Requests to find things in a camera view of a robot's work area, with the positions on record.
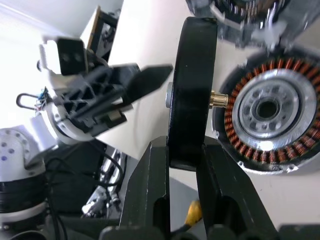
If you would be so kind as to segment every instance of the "black cable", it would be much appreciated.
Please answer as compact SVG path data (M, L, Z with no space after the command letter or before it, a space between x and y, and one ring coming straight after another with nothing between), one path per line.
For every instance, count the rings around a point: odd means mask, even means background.
M90 180L91 182L95 183L96 185L98 186L101 186L103 188L108 188L108 187L111 187L111 186L114 186L114 185L111 185L112 183L102 183L98 180L95 180L94 178L90 177L90 176L87 176L87 175L84 175L82 174L81 172L78 172L76 170L74 170L67 162L65 162L63 159L61 158L58 158L58 157L54 157L54 158L51 158L52 161L59 161L61 163L61 165L64 165L66 168L69 169L69 172L72 173L73 175L75 176L81 176L83 177L84 179L86 180ZM53 183L53 178L51 176L51 178L49 179L49 182L50 183Z
M54 208L53 200L52 200L52 197L51 197L51 185L50 185L49 182L48 182L48 189L47 189L47 197L46 198L47 198L47 201L48 201L48 205L49 205L50 213L51 213L51 217L52 217L55 240L61 240L61 238L60 238L60 230L59 230L59 225L58 225L58 219L57 219L57 213L56 213L56 210Z
M61 226L61 228L62 228L64 240L68 240L67 229L66 229L66 226L65 226L64 222L62 221L62 219L61 219L61 217L59 216L59 214L56 215L56 218L57 218L57 220L58 220L58 222L60 223L60 226Z
M66 159L67 159L70 155L72 155L80 146L81 146L81 144L72 146L72 147L70 148L70 150L65 154L64 158L61 159L61 160L66 161ZM57 159L60 160L60 158L58 158L58 157L50 158L50 159L45 163L45 168L48 169L49 166L50 166L54 161L56 161ZM62 163L63 163L63 162L60 161L59 164L58 164L58 166L56 166L56 168L52 171L51 177L50 177L50 179L48 180L50 183L54 180L54 178L55 178L56 174L58 173L58 170L60 169Z
M99 153L101 153L103 156L105 156L107 159L109 159L118 169L119 169L119 179L117 181L115 181L114 183L107 183L106 185L108 187L112 187L112 186L117 186L119 184L122 184L122 181L124 179L124 171L121 168L121 166L119 165L119 163L114 160L111 156L109 156L108 154L105 153L105 151L101 150L99 147L97 147L96 145L94 145L92 142L89 142L91 144L92 147L94 147Z

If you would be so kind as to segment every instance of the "metal shaft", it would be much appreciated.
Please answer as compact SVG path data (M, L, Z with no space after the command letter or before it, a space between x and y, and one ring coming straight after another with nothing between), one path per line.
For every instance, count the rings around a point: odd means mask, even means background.
M227 94L215 93L211 91L210 108L226 108L228 105L229 96Z

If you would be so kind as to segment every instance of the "yellow object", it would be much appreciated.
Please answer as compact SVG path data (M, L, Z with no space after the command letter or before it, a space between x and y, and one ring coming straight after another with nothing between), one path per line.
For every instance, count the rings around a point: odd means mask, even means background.
M192 227L201 219L202 219L202 210L200 206L200 201L199 200L193 201L189 206L188 214L185 218L184 224L187 224L190 227Z

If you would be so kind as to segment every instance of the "white wall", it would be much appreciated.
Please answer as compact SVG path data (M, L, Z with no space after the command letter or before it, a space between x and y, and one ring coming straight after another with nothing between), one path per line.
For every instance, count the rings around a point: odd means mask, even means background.
M37 61L42 35L47 34L63 35L0 4L0 129L21 125L35 116L35 112L19 108L16 97L20 93L38 95L45 87ZM36 101L30 100L23 103L34 105Z
M0 0L60 31L79 37L97 5L104 12L120 9L123 0Z

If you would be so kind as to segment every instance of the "center hole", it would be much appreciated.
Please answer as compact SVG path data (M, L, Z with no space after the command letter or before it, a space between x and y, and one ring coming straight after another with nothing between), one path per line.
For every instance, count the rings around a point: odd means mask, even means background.
M261 118L268 119L277 112L277 105L273 101L262 102L258 107L258 115Z

